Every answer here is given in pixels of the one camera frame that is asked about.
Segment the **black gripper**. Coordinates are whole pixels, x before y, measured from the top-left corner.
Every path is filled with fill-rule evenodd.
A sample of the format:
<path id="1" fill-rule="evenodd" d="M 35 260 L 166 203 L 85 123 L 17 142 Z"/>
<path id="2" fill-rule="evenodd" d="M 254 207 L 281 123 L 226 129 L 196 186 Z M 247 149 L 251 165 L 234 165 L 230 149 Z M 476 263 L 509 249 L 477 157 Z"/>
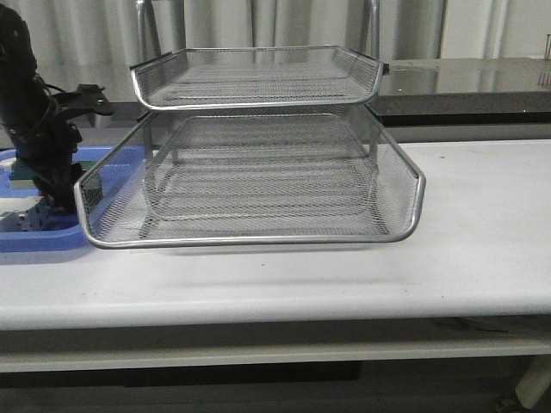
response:
<path id="1" fill-rule="evenodd" d="M 68 213 L 77 211 L 71 172 L 72 154 L 82 136 L 71 121 L 82 115 L 110 116 L 113 105 L 96 84 L 80 84 L 71 92 L 51 94 L 43 84 L 31 84 L 15 102 L 15 148 L 21 161 L 42 175 L 47 193 Z"/>

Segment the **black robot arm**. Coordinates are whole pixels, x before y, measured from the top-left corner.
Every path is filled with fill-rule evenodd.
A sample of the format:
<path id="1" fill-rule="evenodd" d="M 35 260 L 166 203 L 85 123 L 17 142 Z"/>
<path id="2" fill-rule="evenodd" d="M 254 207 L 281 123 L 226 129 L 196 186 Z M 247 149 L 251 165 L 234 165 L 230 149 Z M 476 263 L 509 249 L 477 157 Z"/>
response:
<path id="1" fill-rule="evenodd" d="M 79 84 L 72 92 L 45 83 L 37 73 L 26 22 L 1 7 L 1 126 L 16 150 L 16 159 L 33 172 L 34 185 L 68 213 L 76 212 L 73 193 L 83 168 L 72 155 L 82 136 L 72 119 L 110 116 L 113 105 L 96 84 Z"/>

